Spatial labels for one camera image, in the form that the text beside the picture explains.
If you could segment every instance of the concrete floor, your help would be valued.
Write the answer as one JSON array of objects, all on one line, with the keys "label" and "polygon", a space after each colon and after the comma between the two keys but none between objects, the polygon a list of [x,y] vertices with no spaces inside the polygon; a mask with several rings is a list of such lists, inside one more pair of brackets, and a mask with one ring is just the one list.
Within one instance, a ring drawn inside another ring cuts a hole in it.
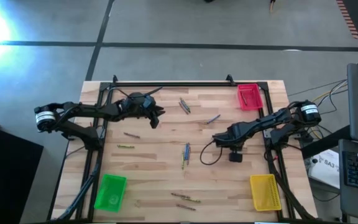
[{"label": "concrete floor", "polygon": [[[0,1],[0,40],[96,42],[108,0]],[[335,0],[279,0],[273,14],[260,0],[115,0],[104,42],[358,47]],[[0,46],[0,124],[45,146],[22,223],[46,219],[67,145],[38,133],[33,109],[78,101],[93,47]],[[103,47],[92,80],[284,80],[287,93],[346,78],[358,52],[127,49]],[[332,86],[290,97],[313,99]],[[338,112],[323,115],[335,131],[349,123],[347,94],[333,97]],[[327,102],[321,111],[331,110]],[[322,199],[331,193],[313,189]],[[340,216],[339,197],[315,201],[319,217]]]}]

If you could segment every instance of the red plastic tray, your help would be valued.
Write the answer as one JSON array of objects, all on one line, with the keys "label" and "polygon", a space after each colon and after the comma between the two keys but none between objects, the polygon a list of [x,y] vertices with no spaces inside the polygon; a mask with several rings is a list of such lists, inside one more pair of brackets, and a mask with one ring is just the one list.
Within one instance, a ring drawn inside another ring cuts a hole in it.
[{"label": "red plastic tray", "polygon": [[258,84],[238,85],[237,92],[242,110],[257,110],[264,106],[260,97]]}]

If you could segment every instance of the black metal frame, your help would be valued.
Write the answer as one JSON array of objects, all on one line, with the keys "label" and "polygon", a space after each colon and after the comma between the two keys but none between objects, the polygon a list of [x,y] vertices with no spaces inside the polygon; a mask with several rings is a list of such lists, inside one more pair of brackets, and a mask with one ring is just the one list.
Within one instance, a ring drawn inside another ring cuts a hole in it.
[{"label": "black metal frame", "polygon": [[[273,106],[272,106],[272,101],[270,99],[269,86],[268,86],[267,82],[234,82],[234,80],[232,79],[231,75],[228,75],[226,80],[227,80],[226,82],[222,81],[222,82],[128,82],[128,83],[122,82],[122,83],[120,83],[120,82],[117,82],[118,81],[117,77],[114,76],[112,82],[101,82],[100,83],[97,105],[102,104],[104,91],[108,87],[111,88],[111,87],[115,87],[115,86],[116,87],[136,87],[136,86],[237,86],[237,85],[240,85],[240,84],[256,83],[260,87],[260,90],[264,91],[268,114],[273,113]],[[112,94],[113,94],[113,91],[110,91],[109,95],[107,96],[108,101],[112,100]],[[263,109],[259,109],[259,116],[260,117],[264,116],[264,110]],[[94,128],[97,127],[98,122],[99,122],[99,119],[94,118],[94,120],[93,120],[93,127]],[[108,126],[108,122],[104,120],[103,121],[104,130],[107,130],[107,126]],[[104,142],[105,142],[105,138],[103,138],[103,140],[102,140],[101,144],[102,144],[103,147],[102,147],[101,150],[98,151],[98,155],[97,155],[97,158],[96,158],[96,163],[99,163],[100,166],[101,166],[101,161],[102,161],[102,158],[103,158]],[[265,143],[265,147],[267,147],[265,136],[264,136],[264,143]],[[280,168],[280,175],[281,175],[284,183],[288,186],[287,171],[285,170],[283,155],[282,155],[281,151],[277,152],[277,156],[278,156],[278,165],[279,165],[279,168]],[[86,180],[88,179],[88,177],[90,175],[92,157],[93,157],[93,151],[88,151],[88,153],[86,155],[86,160],[85,160],[85,168],[84,168],[81,187],[84,185],[84,183],[86,182]],[[52,199],[52,202],[51,202],[51,205],[50,205],[50,210],[49,210],[49,213],[48,213],[48,218],[47,218],[48,220],[50,220],[51,216],[52,216],[53,206],[55,205],[55,199],[56,199],[56,196],[57,196],[57,190],[58,190],[58,186],[59,186],[59,183],[60,183],[60,177],[62,176],[62,170],[63,170],[64,163],[65,163],[65,161],[63,161],[62,168],[60,169],[58,182],[57,182],[57,185],[55,187],[55,193],[54,193],[54,196],[53,196],[53,199]],[[89,202],[89,210],[88,210],[87,218],[82,218],[83,203],[84,203],[84,201],[82,200],[79,203],[79,206],[78,206],[78,208],[76,210],[75,219],[70,220],[70,223],[89,223],[89,222],[93,221],[93,215],[94,215],[93,204],[94,204],[94,201],[96,200],[96,193],[97,193],[97,190],[98,190],[99,176],[100,176],[100,170],[98,171],[96,177],[94,178],[94,182],[93,182],[93,185],[92,185],[91,200]],[[289,219],[291,219],[291,220],[295,219],[296,217],[295,217],[295,212],[294,212],[293,205],[289,202],[287,197],[286,197],[286,204],[287,204],[287,208],[288,208]],[[284,218],[282,211],[277,211],[277,217],[278,217],[279,221]]]}]

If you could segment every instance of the green plastic tray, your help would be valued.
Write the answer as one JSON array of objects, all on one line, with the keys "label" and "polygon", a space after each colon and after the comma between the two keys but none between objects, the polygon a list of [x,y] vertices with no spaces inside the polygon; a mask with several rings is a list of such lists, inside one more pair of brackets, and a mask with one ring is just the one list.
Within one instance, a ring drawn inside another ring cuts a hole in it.
[{"label": "green plastic tray", "polygon": [[125,177],[104,174],[94,208],[118,212],[121,208],[126,184]]}]

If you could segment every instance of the yellow plastic tray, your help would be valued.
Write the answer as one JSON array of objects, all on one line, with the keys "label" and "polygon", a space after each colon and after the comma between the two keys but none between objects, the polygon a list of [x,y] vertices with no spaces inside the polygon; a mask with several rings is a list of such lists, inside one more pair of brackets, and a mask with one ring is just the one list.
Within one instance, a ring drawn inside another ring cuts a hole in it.
[{"label": "yellow plastic tray", "polygon": [[257,211],[281,210],[280,195],[273,174],[251,175],[250,183]]}]

